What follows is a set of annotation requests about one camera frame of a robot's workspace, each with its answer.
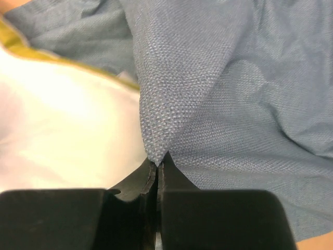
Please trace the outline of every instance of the white pillow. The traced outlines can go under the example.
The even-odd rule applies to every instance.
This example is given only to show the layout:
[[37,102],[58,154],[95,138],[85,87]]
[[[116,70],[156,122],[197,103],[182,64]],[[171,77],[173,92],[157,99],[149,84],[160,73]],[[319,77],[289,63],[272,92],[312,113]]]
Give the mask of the white pillow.
[[145,158],[138,91],[0,48],[0,192],[108,188]]

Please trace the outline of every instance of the black object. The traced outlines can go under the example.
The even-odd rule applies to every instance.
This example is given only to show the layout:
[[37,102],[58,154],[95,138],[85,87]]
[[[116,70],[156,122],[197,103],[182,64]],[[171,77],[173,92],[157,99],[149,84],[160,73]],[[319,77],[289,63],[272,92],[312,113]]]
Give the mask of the black object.
[[0,195],[0,250],[154,249],[157,168],[146,160],[110,190]]
[[169,153],[110,190],[0,194],[0,250],[150,250],[158,229],[164,250],[296,250],[273,194],[199,190]]

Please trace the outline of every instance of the blue-gray woven fabric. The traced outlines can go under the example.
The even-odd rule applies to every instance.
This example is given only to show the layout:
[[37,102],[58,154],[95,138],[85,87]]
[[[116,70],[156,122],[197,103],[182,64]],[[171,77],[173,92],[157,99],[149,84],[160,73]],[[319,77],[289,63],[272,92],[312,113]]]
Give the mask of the blue-gray woven fabric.
[[200,188],[272,191],[297,241],[333,231],[331,0],[33,0],[6,17],[35,46],[136,73],[155,163],[170,151]]

